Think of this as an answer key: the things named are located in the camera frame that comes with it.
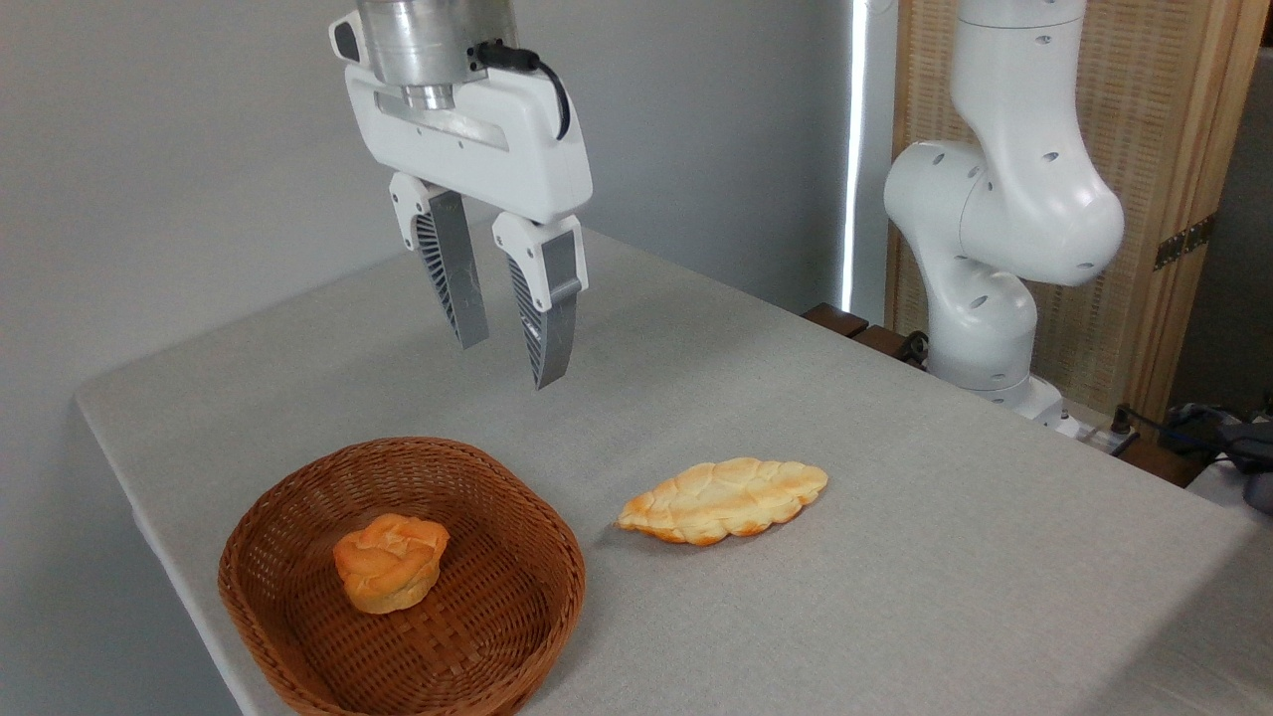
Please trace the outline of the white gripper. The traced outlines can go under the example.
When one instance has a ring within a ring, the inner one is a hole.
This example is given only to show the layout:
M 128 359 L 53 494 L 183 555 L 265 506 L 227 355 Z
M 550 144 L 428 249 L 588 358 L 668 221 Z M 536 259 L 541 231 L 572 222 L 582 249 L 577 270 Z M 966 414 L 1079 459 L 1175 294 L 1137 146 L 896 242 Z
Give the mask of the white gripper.
M 423 259 L 460 347 L 489 336 L 467 195 L 505 210 L 491 234 L 509 264 L 535 387 L 563 377 L 577 298 L 589 285 L 582 226 L 570 214 L 588 203 L 593 181 L 579 125 L 558 138 L 561 113 L 550 79 L 489 70 L 454 90 L 452 110 L 410 108 L 355 65 L 345 68 L 345 82 L 370 154 L 400 171 L 388 191 L 404 245 Z

